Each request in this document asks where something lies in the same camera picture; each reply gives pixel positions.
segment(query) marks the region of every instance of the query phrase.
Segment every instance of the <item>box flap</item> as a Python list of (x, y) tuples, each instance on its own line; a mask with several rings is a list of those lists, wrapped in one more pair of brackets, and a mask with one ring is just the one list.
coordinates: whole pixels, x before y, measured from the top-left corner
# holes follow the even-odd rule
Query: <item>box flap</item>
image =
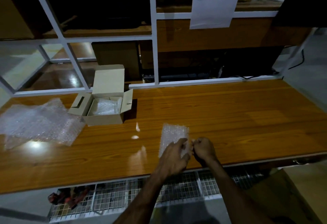
[(71, 108), (68, 113), (74, 115), (85, 115), (90, 107), (90, 103), (92, 102), (91, 94), (89, 93), (79, 93), (75, 98)]
[(120, 108), (120, 113), (128, 111), (132, 108), (132, 99), (133, 99), (133, 89), (124, 92), (124, 97), (122, 101), (122, 107)]
[(96, 67), (92, 94), (123, 93), (125, 69), (123, 65)]

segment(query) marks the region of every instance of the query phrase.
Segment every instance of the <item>desk surface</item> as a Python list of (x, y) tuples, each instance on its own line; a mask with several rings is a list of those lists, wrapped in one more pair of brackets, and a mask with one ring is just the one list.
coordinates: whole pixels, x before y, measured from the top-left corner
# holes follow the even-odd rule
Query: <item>desk surface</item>
[[(75, 96), (59, 97), (69, 107)], [(1, 111), (55, 97), (13, 98)], [(133, 98), (124, 124), (86, 126), (71, 147), (1, 149), (0, 193), (151, 173), (163, 123), (186, 125), (190, 138), (209, 137), (222, 164), (327, 152), (327, 115), (282, 80), (142, 89)], [(191, 158), (188, 168), (198, 167)]]

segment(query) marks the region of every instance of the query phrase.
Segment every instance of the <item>white paper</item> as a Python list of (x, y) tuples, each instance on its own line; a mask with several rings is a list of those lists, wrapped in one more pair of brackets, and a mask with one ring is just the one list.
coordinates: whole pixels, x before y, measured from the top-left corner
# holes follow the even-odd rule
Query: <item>white paper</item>
[(237, 0), (193, 0), (190, 29), (229, 27)]

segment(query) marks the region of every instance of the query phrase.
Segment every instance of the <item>open cardboard box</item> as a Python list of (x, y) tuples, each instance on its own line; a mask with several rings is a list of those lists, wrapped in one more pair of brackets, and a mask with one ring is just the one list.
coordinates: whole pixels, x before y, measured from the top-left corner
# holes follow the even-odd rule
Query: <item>open cardboard box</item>
[[(124, 77), (123, 65), (97, 66), (92, 94), (78, 94), (68, 113), (81, 115), (88, 126), (122, 124), (124, 112), (132, 108), (133, 99), (133, 89), (124, 92)], [(100, 98), (114, 101), (123, 98), (120, 114), (92, 115)]]

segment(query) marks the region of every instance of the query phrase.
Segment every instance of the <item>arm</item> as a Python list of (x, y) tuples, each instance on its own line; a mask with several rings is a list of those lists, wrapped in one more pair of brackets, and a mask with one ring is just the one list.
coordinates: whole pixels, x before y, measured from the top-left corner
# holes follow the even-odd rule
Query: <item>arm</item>
[(117, 218), (114, 224), (125, 223), (149, 223), (154, 205), (163, 186), (164, 181), (186, 168), (190, 155), (181, 158), (181, 148), (187, 141), (186, 138), (179, 139), (177, 143), (170, 143), (162, 154), (159, 164), (146, 181), (144, 187), (128, 206), (128, 208)]
[(225, 172), (216, 157), (215, 148), (211, 141), (208, 138), (199, 138), (192, 143), (195, 158), (201, 164), (205, 162), (216, 179), (231, 222), (233, 224), (273, 224), (271, 219), (256, 208), (252, 200)]

